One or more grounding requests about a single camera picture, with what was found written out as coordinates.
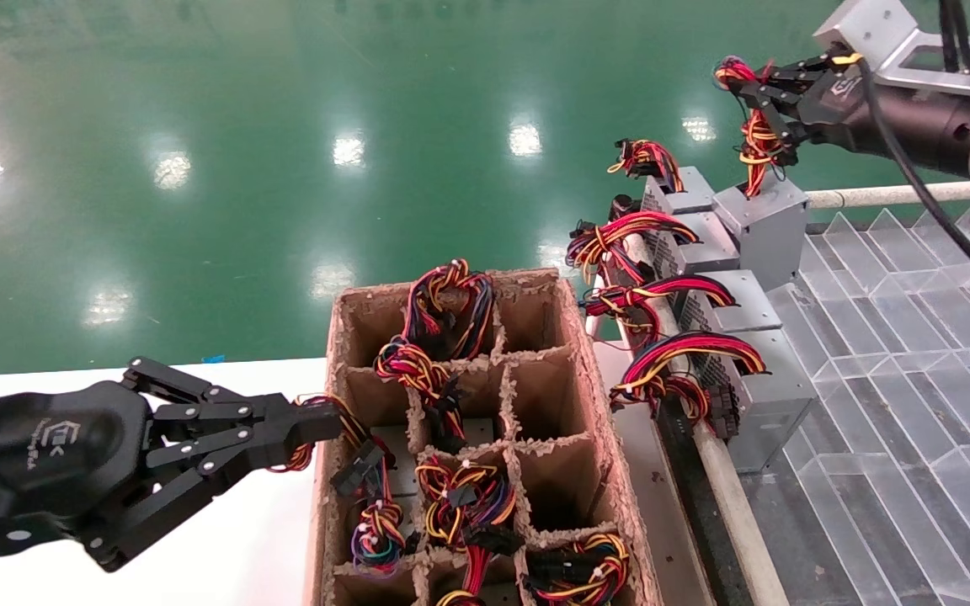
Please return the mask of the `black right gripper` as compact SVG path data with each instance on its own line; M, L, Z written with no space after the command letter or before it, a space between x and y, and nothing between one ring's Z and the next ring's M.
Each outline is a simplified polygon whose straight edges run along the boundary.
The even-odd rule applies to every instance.
M801 96L782 89L808 89ZM843 76L833 53L791 64L769 61L759 84L739 84L754 125L785 146L806 140L850 152L892 157L869 101L915 165L960 178L970 175L970 97L870 83L857 66Z

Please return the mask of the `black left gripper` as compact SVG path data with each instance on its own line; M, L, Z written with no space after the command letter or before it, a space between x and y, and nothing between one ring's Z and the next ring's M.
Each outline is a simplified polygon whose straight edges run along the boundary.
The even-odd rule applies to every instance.
M163 404L152 413L139 394ZM151 417L164 438L193 440L141 455ZM146 357L123 385L0 396L0 557L85 536L119 571L249 473L342 430L334 404L243 396Z

